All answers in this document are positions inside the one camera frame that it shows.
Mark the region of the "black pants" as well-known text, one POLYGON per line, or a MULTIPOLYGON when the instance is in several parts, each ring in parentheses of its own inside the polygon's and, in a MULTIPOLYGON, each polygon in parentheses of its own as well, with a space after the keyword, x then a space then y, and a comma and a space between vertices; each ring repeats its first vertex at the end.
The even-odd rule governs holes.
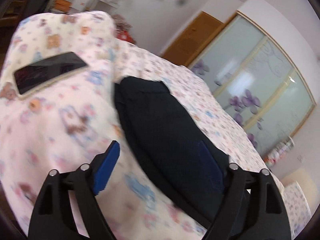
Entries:
POLYGON ((200 143, 221 170, 229 156, 209 140, 161 81, 126 77, 114 86, 114 104, 131 152, 149 180, 175 206, 209 227, 223 191, 207 186, 200 143))

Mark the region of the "cartoon print pillow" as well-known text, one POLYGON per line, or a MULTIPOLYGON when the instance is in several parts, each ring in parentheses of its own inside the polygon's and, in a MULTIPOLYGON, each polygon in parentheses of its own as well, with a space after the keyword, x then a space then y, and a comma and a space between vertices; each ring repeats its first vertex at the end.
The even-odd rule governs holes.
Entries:
POLYGON ((297 181, 284 188, 283 199, 289 218, 291 239, 295 239, 311 219, 310 207, 297 181))

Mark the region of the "cream headboard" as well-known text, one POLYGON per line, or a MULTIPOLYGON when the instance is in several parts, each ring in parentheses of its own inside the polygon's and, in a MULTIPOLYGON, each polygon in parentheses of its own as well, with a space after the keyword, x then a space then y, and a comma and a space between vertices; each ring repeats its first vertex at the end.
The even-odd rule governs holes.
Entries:
POLYGON ((308 171, 302 167, 286 175, 280 181, 284 186, 297 182, 302 188, 304 193, 317 189, 317 186, 312 180, 308 171))

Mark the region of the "clear tube of plush toys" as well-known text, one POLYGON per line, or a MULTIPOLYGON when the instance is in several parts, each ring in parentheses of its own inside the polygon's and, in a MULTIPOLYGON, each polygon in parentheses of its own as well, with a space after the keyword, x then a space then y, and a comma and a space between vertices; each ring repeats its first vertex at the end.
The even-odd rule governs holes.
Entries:
POLYGON ((295 146, 291 137, 280 141, 276 146, 264 156, 264 163, 268 168, 273 167, 280 159, 284 158, 295 146))

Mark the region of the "cartoon print fleece blanket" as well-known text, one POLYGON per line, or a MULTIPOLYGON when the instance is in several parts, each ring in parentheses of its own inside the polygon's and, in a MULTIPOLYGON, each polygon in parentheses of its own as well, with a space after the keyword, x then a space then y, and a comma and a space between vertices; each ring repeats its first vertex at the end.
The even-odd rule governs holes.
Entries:
POLYGON ((120 157, 101 211, 117 239, 201 239, 204 227, 174 207, 138 165, 121 129, 113 86, 127 76, 162 81, 197 127, 241 168, 265 168, 244 130, 212 96, 202 79, 151 52, 115 37, 105 12, 38 14, 12 36, 1 72, 1 184, 24 233, 50 170, 73 171, 109 144, 120 157), (14 72, 47 57, 72 51, 88 68, 23 97, 14 72))

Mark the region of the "frosted glass sliding wardrobe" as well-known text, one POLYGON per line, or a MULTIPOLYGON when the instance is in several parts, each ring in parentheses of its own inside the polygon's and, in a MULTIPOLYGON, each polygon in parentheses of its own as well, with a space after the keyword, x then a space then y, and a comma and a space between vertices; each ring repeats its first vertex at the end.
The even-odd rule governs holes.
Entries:
POLYGON ((260 155, 291 141, 316 103, 294 62, 249 18, 236 14, 190 65, 260 155))

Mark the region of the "black smartphone beige case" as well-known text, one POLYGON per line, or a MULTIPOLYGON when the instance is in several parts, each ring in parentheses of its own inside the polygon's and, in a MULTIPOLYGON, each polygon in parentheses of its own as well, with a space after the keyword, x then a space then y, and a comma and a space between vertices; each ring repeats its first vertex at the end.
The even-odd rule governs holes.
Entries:
POLYGON ((25 96, 45 85, 88 68, 88 64, 74 52, 41 59, 14 72, 17 91, 25 96))

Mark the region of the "brown wooden door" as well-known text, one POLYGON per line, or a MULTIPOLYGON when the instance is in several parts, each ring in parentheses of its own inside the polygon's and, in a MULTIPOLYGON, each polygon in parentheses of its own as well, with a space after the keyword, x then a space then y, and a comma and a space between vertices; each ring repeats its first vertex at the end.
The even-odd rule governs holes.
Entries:
POLYGON ((223 23, 206 12, 200 12, 162 54, 176 65, 189 66, 223 23))

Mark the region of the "pink basket of items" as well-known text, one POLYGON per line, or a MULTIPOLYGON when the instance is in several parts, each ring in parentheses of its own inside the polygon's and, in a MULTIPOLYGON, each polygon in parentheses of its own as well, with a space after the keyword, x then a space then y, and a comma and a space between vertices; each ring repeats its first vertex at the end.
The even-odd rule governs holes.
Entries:
POLYGON ((136 44, 135 39, 130 34, 132 25, 130 25, 125 18, 119 14, 112 15, 112 19, 116 26, 116 38, 131 44, 136 44))

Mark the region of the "white wall socket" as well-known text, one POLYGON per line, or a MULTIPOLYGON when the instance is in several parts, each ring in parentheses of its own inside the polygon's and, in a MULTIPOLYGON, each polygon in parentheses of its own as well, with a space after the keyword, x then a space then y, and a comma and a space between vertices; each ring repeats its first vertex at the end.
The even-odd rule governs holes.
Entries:
POLYGON ((304 162, 305 158, 302 155, 299 155, 297 158, 301 163, 304 162))

